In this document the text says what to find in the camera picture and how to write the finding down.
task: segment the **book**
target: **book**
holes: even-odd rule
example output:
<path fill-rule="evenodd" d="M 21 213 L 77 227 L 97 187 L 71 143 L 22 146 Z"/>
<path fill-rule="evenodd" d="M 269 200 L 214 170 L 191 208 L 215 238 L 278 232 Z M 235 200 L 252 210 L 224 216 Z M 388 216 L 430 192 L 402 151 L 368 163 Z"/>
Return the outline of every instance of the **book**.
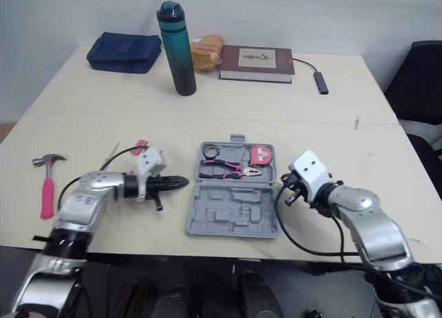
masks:
<path fill-rule="evenodd" d="M 291 83 L 295 68 L 290 48 L 222 47 L 221 80 Z"/>

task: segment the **white table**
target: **white table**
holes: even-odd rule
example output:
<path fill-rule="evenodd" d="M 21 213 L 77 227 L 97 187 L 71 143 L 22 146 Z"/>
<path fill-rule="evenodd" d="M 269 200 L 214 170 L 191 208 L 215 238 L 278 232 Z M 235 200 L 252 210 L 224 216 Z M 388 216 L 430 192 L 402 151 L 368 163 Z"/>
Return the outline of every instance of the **white table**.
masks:
<path fill-rule="evenodd" d="M 77 49 L 0 144 L 2 245 L 41 248 L 30 239 L 52 228 L 52 220 L 39 218 L 44 169 L 34 169 L 31 159 L 47 153 L 67 157 L 55 165 L 59 192 L 72 178 L 98 168 L 116 142 L 124 148 L 144 138 L 165 151 L 164 175 L 183 175 L 191 183 L 163 194 L 162 212 L 151 201 L 110 206 L 91 252 L 331 261 L 305 254 L 283 234 L 263 240 L 186 233 L 200 143 L 242 133 L 247 142 L 275 147 L 278 176 L 305 149 L 313 149 L 334 178 L 380 196 L 417 261 L 442 262 L 442 202 L 361 57 L 297 55 L 324 73 L 329 95 L 319 95 L 310 69 L 296 65 L 293 84 L 197 74 L 197 93 L 182 97 L 174 92 L 164 53 L 147 75 L 124 75 L 91 70 L 87 50 Z M 129 171 L 135 161 L 128 154 L 110 170 Z M 338 250 L 331 220 L 304 203 L 285 208 L 283 215 L 307 247 Z M 346 250 L 354 250 L 345 234 Z"/>

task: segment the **bottle cap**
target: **bottle cap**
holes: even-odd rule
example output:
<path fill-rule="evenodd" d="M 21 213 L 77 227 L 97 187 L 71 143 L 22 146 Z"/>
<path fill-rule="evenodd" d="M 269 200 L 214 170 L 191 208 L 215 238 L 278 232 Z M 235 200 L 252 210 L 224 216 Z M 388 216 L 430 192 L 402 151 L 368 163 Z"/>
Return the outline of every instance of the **bottle cap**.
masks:
<path fill-rule="evenodd" d="M 158 21 L 163 22 L 184 21 L 184 10 L 179 3 L 166 1 L 157 11 L 157 18 Z"/>

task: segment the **pink hammer handle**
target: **pink hammer handle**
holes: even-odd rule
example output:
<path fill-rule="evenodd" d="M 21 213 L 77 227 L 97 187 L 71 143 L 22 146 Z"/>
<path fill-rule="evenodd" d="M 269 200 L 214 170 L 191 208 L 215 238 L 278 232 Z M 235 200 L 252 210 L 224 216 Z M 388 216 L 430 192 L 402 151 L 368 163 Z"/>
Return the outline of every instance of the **pink hammer handle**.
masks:
<path fill-rule="evenodd" d="M 40 218 L 49 219 L 54 216 L 54 181 L 52 178 L 45 178 L 41 190 L 41 212 Z"/>

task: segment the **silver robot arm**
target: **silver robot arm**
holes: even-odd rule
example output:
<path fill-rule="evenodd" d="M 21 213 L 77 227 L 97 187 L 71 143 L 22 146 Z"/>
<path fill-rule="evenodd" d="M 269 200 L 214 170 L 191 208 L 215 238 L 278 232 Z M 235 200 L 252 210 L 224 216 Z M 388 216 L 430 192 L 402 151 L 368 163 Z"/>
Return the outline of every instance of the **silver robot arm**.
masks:
<path fill-rule="evenodd" d="M 61 206 L 50 236 L 35 237 L 46 245 L 35 256 L 15 295 L 12 314 L 27 317 L 29 312 L 36 312 L 48 318 L 73 317 L 84 291 L 80 276 L 88 246 L 106 208 L 123 198 L 147 199 L 149 185 L 162 191 L 188 183 L 180 176 L 169 176 L 161 178 L 169 180 L 167 188 L 164 182 L 150 184 L 147 179 L 158 176 L 165 166 L 161 151 L 149 147 L 138 158 L 136 176 L 107 171 L 93 171 L 82 176 L 78 188 Z M 157 201 L 157 196 L 150 198 Z"/>
<path fill-rule="evenodd" d="M 407 280 L 425 294 L 407 241 L 399 226 L 381 209 L 378 196 L 366 189 L 332 182 L 324 164 L 313 151 L 306 151 L 289 166 L 290 174 L 281 179 L 293 194 L 291 205 L 304 196 L 311 207 L 326 217 L 339 218 L 351 232 L 366 279 L 374 286 L 376 298 L 386 317 L 440 318 L 433 299 L 407 292 L 394 280 Z"/>

